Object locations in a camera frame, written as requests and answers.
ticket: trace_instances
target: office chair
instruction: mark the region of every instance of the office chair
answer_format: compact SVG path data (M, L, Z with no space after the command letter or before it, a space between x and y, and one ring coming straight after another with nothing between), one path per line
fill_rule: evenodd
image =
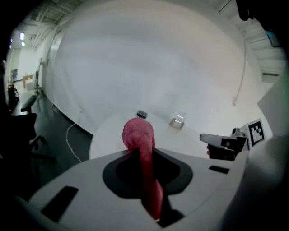
M12 116L13 123L16 124L18 127L17 132L21 133L19 135L21 136L21 139L23 140L23 143L25 145L24 150L26 153L28 153L30 158L48 159L48 160L55 162L55 158L31 152L33 148L35 148L35 150L38 150L39 140L42 143L46 142L43 136L36 135L35 128L34 128L37 115L31 112L31 106L36 100L37 100L37 96L35 95L31 96L21 108L21 111L22 112L25 111L27 112L27 114Z

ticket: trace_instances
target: white table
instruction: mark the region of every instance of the white table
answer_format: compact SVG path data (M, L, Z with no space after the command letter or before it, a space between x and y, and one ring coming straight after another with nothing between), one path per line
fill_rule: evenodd
M125 111L104 121L93 136L89 158L94 159L126 150L121 137L123 127L135 117L137 117L135 112ZM153 126L156 148L207 158L205 151L197 142L199 134L193 130L183 127L181 131L178 131L172 128L168 122L152 114L148 114L146 120Z

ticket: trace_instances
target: white backdrop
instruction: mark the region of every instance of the white backdrop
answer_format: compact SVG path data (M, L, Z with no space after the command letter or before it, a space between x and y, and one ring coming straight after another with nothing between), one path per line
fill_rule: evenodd
M30 47L22 47L18 61L17 80L23 79L25 75L35 73L36 51Z
M84 5L52 44L49 99L92 134L120 111L170 121L182 110L186 126L198 133L230 135L261 117L270 136L256 104L265 92L249 46L238 105L232 104L244 61L240 32L201 3L175 2Z

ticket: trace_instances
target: ceiling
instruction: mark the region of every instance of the ceiling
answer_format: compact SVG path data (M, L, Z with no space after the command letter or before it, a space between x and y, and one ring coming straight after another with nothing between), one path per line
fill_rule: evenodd
M86 0L46 0L34 8L23 22L14 30L11 38L12 48L21 48L19 33L25 34L26 47L36 49L46 35L53 30L61 19L71 14Z
M54 29L63 17L71 14L86 0L48 0L37 6L26 19L15 29L12 35L12 48L21 48L19 33L25 33L25 46L36 49L45 36ZM282 48L272 47L264 29L257 20L248 21L240 19L235 0L200 0L213 7L216 11L231 21L245 34L245 39L253 49L261 71L266 75L279 75L286 65L286 55Z
M240 31L245 34L245 39L253 49L263 75L279 75L286 66L286 54L283 48L273 47L261 24L256 20L242 21L239 17L235 0L201 0L215 8L220 14L231 21Z

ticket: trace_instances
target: small dark object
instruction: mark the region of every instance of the small dark object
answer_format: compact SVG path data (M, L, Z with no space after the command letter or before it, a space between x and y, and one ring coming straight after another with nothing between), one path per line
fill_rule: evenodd
M248 1L236 0L236 3L240 19L243 21L247 21L249 18L254 19Z
M148 114L144 111L139 110L136 114L138 117L146 119L146 117L148 116Z
M58 222L78 192L77 188L65 186L41 211L43 215Z
M163 206L162 206L162 213L161 218L158 222L158 224L161 227L169 226L178 220L182 219L184 217L183 214L180 213L180 211L173 209L169 200L168 196L165 195L163 198Z
M8 96L9 96L9 109L13 110L19 101L18 91L13 84L8 87Z
M40 137L40 141L42 142L42 144L46 144L46 140L43 136Z
M210 151L210 159L233 161L236 158L237 152L224 148L217 148L212 145L208 145Z

